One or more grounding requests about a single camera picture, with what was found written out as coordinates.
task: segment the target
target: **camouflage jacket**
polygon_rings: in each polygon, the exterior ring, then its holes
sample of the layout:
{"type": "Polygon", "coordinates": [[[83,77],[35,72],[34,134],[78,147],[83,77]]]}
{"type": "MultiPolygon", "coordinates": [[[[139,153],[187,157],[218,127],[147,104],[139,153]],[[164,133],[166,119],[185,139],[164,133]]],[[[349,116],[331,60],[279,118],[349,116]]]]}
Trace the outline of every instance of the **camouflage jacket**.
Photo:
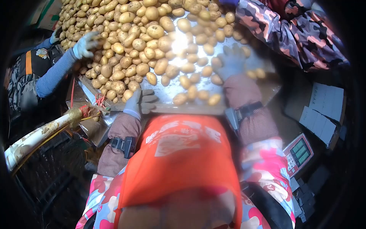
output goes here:
{"type": "Polygon", "coordinates": [[[289,0],[284,12],[274,12],[267,0],[240,0],[236,16],[256,38],[305,71],[348,64],[340,52],[341,40],[322,9],[312,2],[289,0]]]}

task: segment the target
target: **orange apron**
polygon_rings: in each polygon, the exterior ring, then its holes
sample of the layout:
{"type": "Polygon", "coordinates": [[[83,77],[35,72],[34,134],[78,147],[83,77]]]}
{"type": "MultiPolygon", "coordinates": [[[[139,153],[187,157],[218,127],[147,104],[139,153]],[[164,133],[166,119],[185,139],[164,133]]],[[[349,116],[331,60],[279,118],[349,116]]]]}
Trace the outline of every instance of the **orange apron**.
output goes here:
{"type": "Polygon", "coordinates": [[[216,118],[162,115],[150,122],[141,137],[140,150],[130,159],[123,175],[115,228],[124,207],[209,186],[226,188],[235,195],[235,228],[240,228],[239,180],[225,130],[216,118]]]}

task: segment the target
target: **white paper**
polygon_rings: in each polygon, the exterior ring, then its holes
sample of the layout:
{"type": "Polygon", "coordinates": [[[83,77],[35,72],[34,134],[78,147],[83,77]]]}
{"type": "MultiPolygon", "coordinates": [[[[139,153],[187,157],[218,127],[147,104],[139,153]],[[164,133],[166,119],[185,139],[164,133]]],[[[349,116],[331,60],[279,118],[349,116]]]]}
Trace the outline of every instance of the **white paper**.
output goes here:
{"type": "Polygon", "coordinates": [[[314,83],[309,108],[340,121],[343,106],[343,88],[314,83]]]}
{"type": "Polygon", "coordinates": [[[313,132],[327,147],[336,130],[336,125],[321,113],[304,106],[299,121],[303,126],[313,132]]]}

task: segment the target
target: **orange stripe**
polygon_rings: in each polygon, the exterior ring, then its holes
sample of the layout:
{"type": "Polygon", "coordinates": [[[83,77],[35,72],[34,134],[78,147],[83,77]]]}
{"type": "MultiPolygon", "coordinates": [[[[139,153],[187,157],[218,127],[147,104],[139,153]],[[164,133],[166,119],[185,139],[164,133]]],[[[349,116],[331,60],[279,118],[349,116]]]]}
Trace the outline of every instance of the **orange stripe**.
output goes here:
{"type": "Polygon", "coordinates": [[[25,56],[25,74],[32,74],[32,56],[30,51],[26,53],[25,56]]]}

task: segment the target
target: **hand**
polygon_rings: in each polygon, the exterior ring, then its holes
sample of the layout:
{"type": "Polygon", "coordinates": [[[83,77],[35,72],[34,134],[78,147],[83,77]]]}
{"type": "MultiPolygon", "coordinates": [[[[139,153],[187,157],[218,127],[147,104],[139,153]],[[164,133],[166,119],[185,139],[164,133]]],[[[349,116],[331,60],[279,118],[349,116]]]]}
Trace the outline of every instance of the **hand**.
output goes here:
{"type": "Polygon", "coordinates": [[[61,27],[58,27],[49,38],[49,42],[54,44],[60,40],[60,33],[62,32],[61,27]]]}
{"type": "Polygon", "coordinates": [[[72,48],[76,58],[92,58],[94,56],[94,54],[88,50],[98,46],[98,42],[92,40],[92,38],[98,34],[98,31],[88,32],[82,38],[80,38],[80,40],[72,48]]]}
{"type": "Polygon", "coordinates": [[[226,45],[223,47],[224,53],[218,54],[217,57],[221,60],[223,66],[213,65],[213,70],[225,82],[230,76],[243,74],[245,65],[245,54],[237,43],[234,43],[232,49],[226,45]]]}
{"type": "Polygon", "coordinates": [[[141,106],[142,114],[150,113],[150,110],[155,108],[155,105],[152,102],[157,100],[158,98],[156,95],[152,95],[153,93],[154,90],[152,89],[146,89],[146,90],[141,90],[141,88],[136,89],[134,94],[127,100],[123,112],[132,115],[138,120],[141,120],[139,103],[141,106]]]}

